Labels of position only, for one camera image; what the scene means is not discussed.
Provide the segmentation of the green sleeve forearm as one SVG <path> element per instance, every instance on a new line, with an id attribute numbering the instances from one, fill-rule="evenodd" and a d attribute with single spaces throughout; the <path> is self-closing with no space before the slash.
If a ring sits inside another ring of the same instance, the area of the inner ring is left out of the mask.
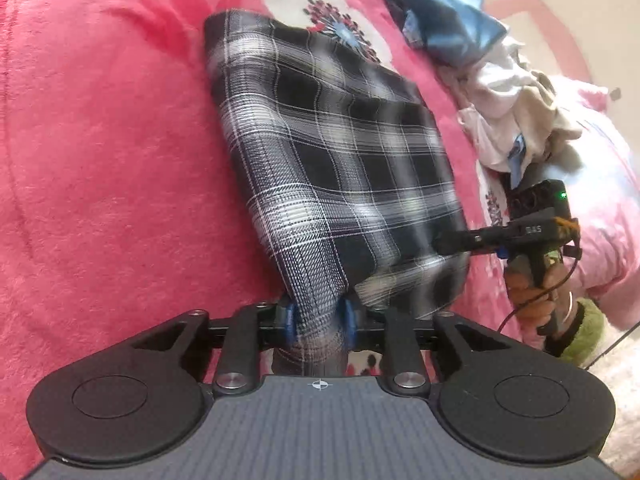
<path id="1" fill-rule="evenodd" d="M 591 299 L 578 298 L 576 307 L 570 327 L 558 339 L 548 337 L 544 342 L 544 352 L 562 362 L 584 367 L 604 350 L 612 326 Z"/>

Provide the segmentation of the right hand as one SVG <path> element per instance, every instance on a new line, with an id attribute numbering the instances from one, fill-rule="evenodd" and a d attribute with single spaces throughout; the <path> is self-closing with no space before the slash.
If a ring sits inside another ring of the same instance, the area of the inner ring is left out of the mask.
<path id="1" fill-rule="evenodd" d="M 504 280 L 509 299 L 516 310 L 514 316 L 520 326 L 523 340 L 531 346 L 539 346 L 542 343 L 542 336 L 538 330 L 552 320 L 556 321 L 556 331 L 549 335 L 553 339 L 560 338 L 573 322 L 577 307 L 576 294 L 572 291 L 570 281 L 548 292 L 546 296 L 537 298 L 544 290 L 558 284 L 567 275 L 564 263 L 552 263 L 544 276 L 544 284 L 539 288 L 513 266 L 506 268 Z"/>

